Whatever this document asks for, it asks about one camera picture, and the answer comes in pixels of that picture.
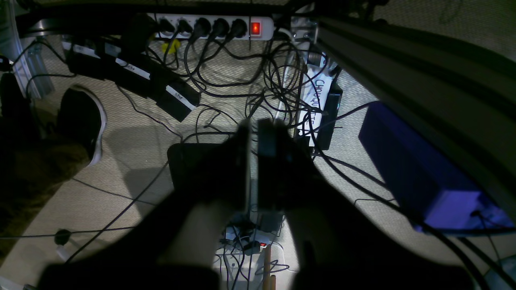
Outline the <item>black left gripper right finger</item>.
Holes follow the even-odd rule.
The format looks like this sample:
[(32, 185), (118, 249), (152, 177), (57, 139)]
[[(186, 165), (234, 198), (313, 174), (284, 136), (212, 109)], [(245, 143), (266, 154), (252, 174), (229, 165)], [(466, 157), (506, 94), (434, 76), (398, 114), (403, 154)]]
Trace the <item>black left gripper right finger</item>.
[(258, 206), (281, 211), (298, 255), (293, 290), (472, 290), (462, 267), (404, 248), (335, 189), (285, 126), (258, 123)]

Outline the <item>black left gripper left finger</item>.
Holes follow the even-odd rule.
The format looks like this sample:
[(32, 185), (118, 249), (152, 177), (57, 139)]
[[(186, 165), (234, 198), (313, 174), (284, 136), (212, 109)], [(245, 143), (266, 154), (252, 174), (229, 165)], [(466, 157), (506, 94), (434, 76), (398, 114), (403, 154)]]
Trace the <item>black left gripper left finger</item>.
[(247, 204), (250, 125), (205, 154), (181, 185), (121, 239), (75, 262), (50, 265), (42, 290), (217, 290), (219, 237)]

